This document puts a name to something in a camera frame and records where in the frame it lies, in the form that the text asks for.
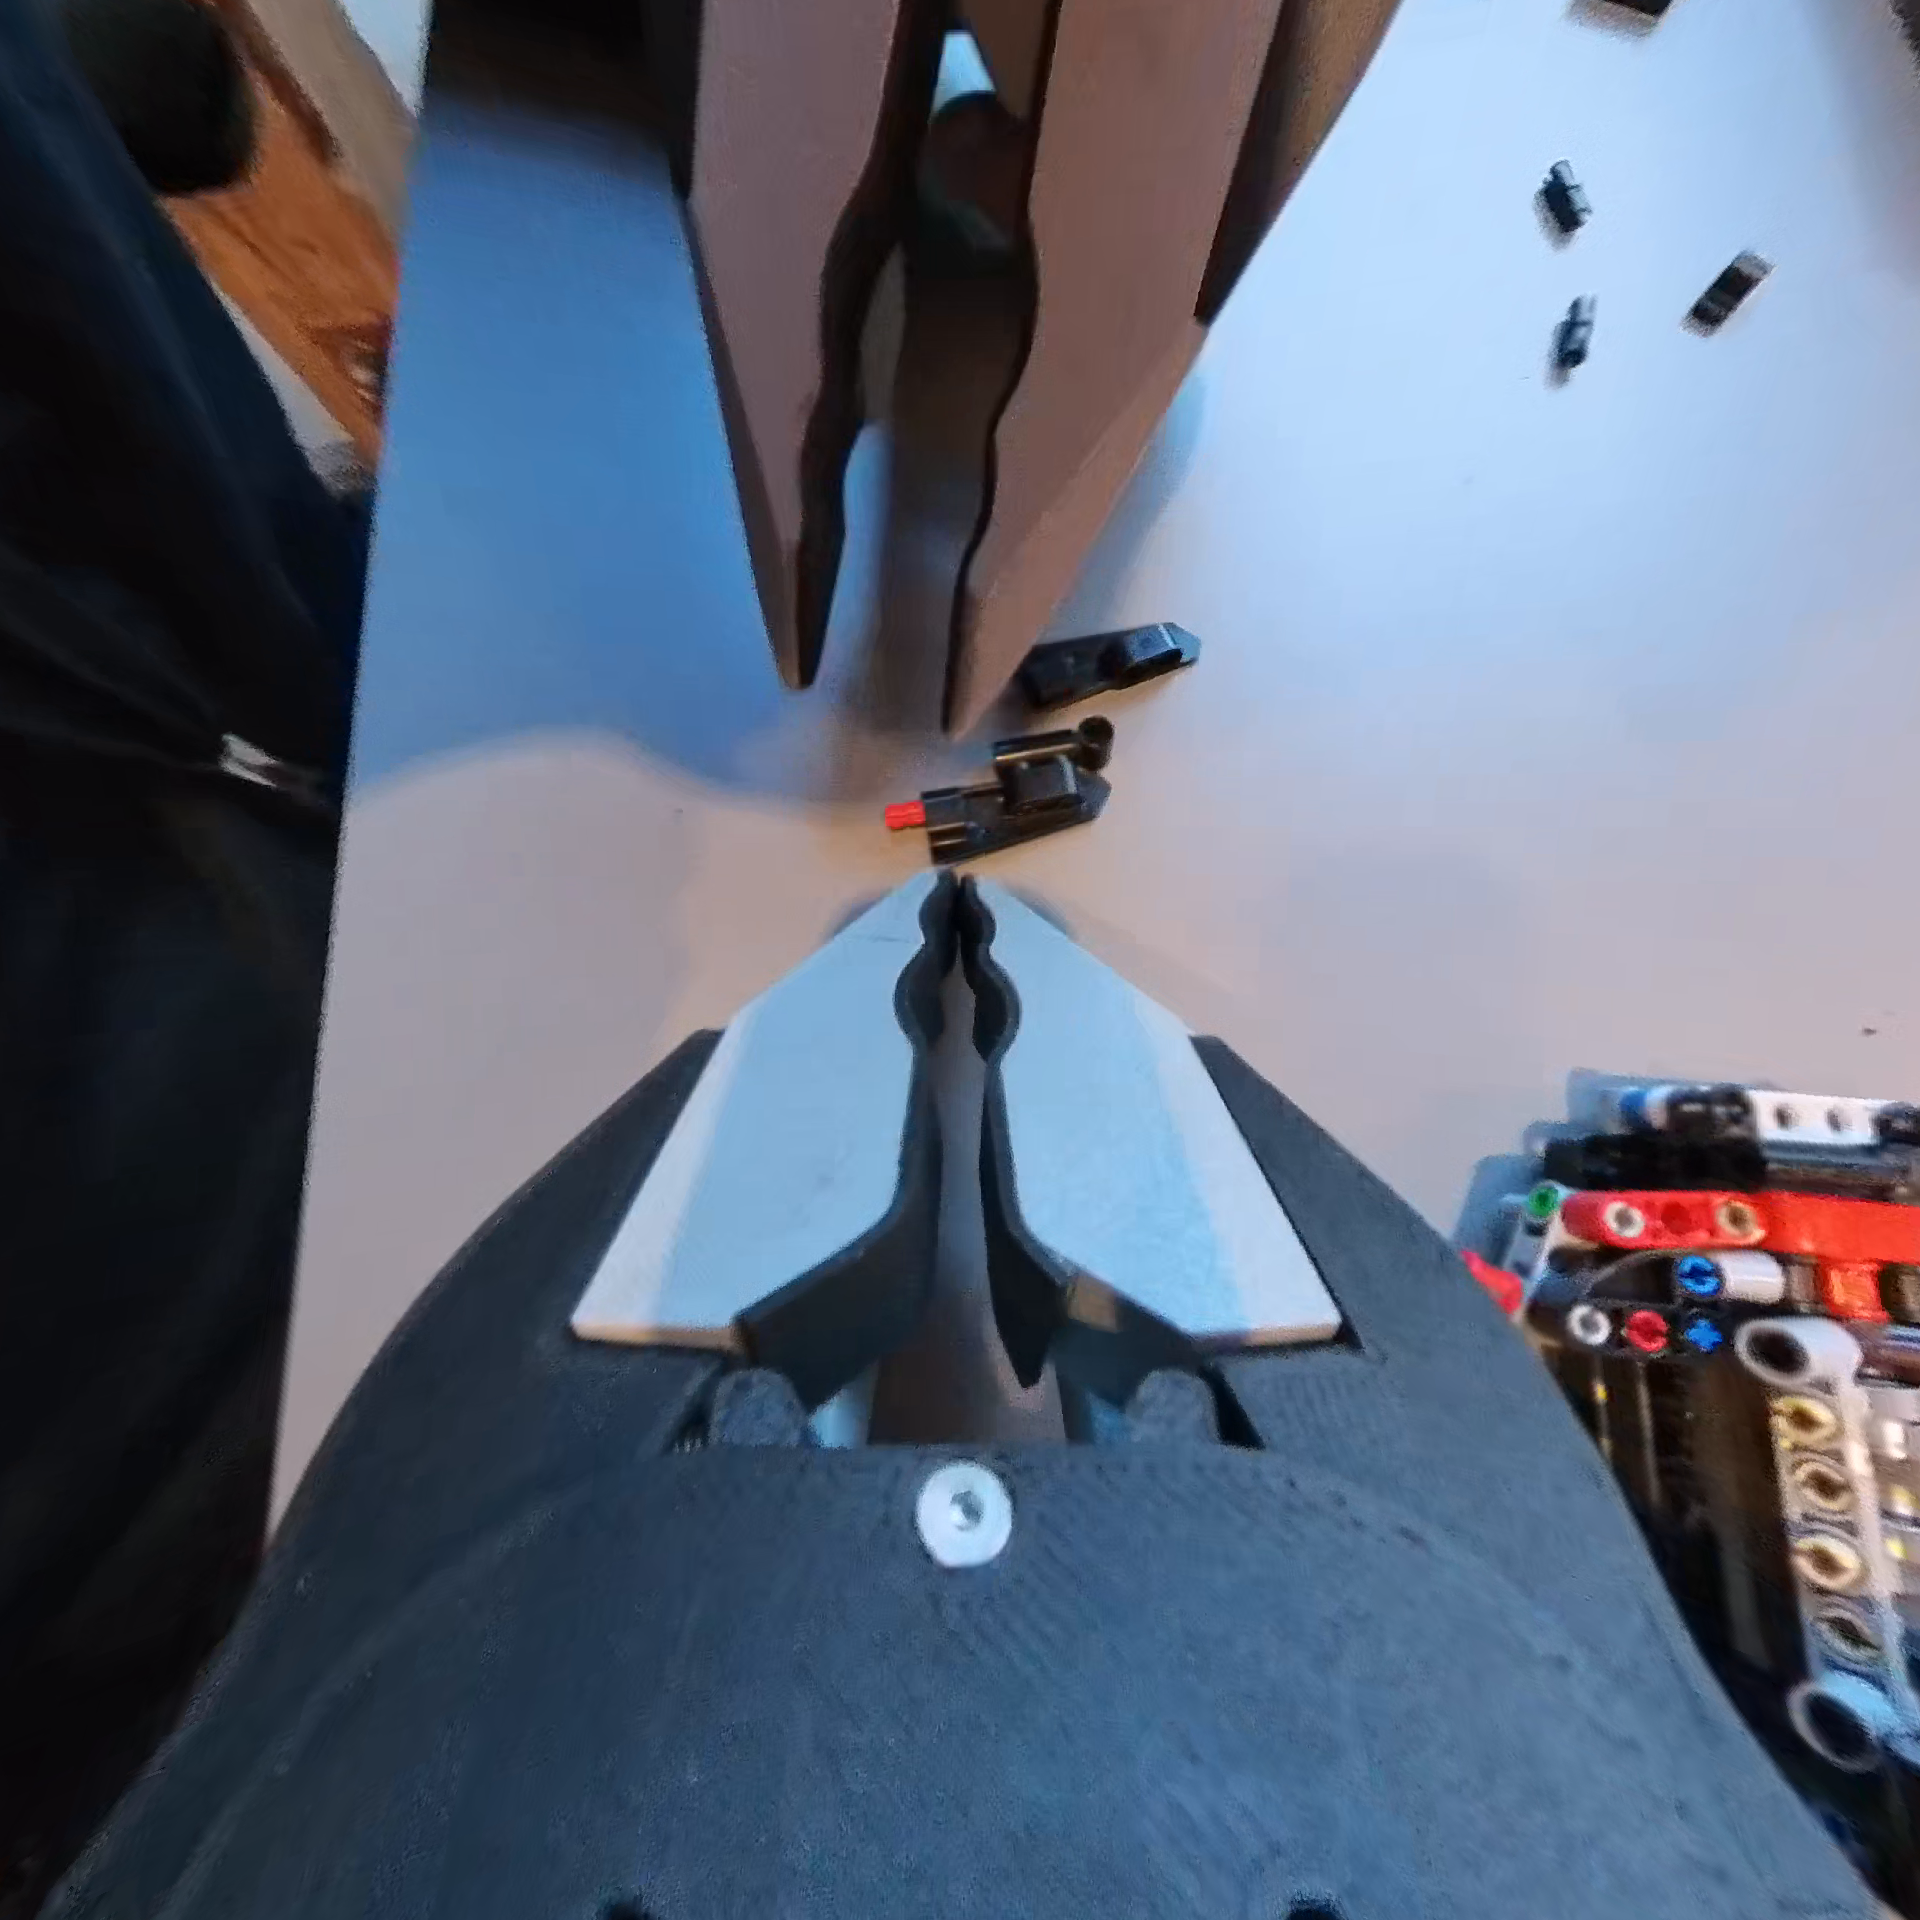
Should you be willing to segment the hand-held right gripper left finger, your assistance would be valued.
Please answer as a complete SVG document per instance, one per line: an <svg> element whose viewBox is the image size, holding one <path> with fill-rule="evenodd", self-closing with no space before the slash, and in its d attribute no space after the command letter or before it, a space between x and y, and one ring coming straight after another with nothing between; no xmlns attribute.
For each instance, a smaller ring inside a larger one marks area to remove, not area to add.
<svg viewBox="0 0 1920 1920"><path fill-rule="evenodd" d="M941 1223L958 885L915 874L719 1031L571 1308L571 1334L720 1355L803 1408L915 1330Z"/></svg>

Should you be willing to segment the small black red brick assembly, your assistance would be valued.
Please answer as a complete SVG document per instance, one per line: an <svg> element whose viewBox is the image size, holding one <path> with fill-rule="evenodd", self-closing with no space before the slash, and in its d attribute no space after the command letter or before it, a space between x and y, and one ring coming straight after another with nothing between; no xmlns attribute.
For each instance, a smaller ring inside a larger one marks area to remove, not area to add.
<svg viewBox="0 0 1920 1920"><path fill-rule="evenodd" d="M929 865L963 865L1100 818L1109 782L1113 720L1092 716L1074 728L1028 731L992 749L989 774L887 803L887 834L925 837Z"/></svg>

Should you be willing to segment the black toy connector piece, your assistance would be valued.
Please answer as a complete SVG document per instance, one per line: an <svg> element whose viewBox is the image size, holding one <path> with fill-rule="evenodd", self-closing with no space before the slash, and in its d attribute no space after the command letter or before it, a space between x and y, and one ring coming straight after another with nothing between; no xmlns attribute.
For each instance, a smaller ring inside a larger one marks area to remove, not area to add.
<svg viewBox="0 0 1920 1920"><path fill-rule="evenodd" d="M1078 710L1196 666L1201 640L1173 619L1036 642L1016 672L1031 713Z"/></svg>

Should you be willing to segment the short black toy brick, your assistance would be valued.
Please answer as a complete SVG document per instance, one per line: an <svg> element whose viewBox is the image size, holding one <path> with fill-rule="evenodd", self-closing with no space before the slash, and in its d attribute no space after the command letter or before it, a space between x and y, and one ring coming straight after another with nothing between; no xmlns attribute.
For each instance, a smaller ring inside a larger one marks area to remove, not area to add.
<svg viewBox="0 0 1920 1920"><path fill-rule="evenodd" d="M1698 336L1710 336L1763 287L1772 261L1761 252L1738 252L1710 283L1691 301L1684 326Z"/></svg>

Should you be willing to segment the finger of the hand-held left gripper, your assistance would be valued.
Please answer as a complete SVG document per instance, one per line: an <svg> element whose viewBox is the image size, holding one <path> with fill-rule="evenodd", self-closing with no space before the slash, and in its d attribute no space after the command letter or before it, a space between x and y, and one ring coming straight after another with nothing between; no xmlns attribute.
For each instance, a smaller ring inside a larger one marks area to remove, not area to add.
<svg viewBox="0 0 1920 1920"><path fill-rule="evenodd" d="M952 595L966 731L1074 588L1201 345L1196 301L1280 4L1048 4L1022 239L1031 301Z"/></svg>
<svg viewBox="0 0 1920 1920"><path fill-rule="evenodd" d="M900 4L703 4L686 222L787 690L817 683L829 635L900 51Z"/></svg>

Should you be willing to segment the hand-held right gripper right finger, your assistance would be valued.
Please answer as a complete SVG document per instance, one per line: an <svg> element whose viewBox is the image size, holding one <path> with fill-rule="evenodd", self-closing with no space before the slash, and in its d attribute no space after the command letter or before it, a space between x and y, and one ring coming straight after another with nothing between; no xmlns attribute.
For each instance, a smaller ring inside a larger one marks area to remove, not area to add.
<svg viewBox="0 0 1920 1920"><path fill-rule="evenodd" d="M1123 1405L1158 1367L1330 1345L1341 1308L1197 1036L995 881L958 939L984 1061L978 1222L1022 1385Z"/></svg>

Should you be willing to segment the partly built toy car model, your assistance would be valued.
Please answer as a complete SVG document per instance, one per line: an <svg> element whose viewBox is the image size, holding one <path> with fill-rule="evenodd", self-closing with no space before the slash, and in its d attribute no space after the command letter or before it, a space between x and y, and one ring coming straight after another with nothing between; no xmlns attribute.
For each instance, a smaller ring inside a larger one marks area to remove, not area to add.
<svg viewBox="0 0 1920 1920"><path fill-rule="evenodd" d="M1459 1252L1739 1717L1917 1917L1917 1096L1577 1068Z"/></svg>

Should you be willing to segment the grey desk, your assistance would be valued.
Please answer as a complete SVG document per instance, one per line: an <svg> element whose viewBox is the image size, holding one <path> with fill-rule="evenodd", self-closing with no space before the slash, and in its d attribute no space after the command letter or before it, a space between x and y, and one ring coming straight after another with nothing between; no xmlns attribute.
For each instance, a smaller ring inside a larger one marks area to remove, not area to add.
<svg viewBox="0 0 1920 1920"><path fill-rule="evenodd" d="M892 442L780 690L663 160L428 81L275 1510L456 1244L917 867ZM1555 239L1569 160L1592 220ZM1738 255L1763 287L1698 336ZM1592 351L1551 379L1598 296ZM1069 606L1201 662L999 862L1439 1230L1573 1068L1917 1096L1917 59L1404 4Z"/></svg>

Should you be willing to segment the person's dark clothing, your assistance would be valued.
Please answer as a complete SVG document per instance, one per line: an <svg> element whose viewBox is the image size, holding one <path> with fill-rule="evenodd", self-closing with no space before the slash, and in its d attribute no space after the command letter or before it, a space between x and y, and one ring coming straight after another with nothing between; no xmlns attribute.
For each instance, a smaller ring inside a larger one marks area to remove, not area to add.
<svg viewBox="0 0 1920 1920"><path fill-rule="evenodd" d="M159 206L256 128L207 4L4 4L4 1917L267 1533L372 502Z"/></svg>

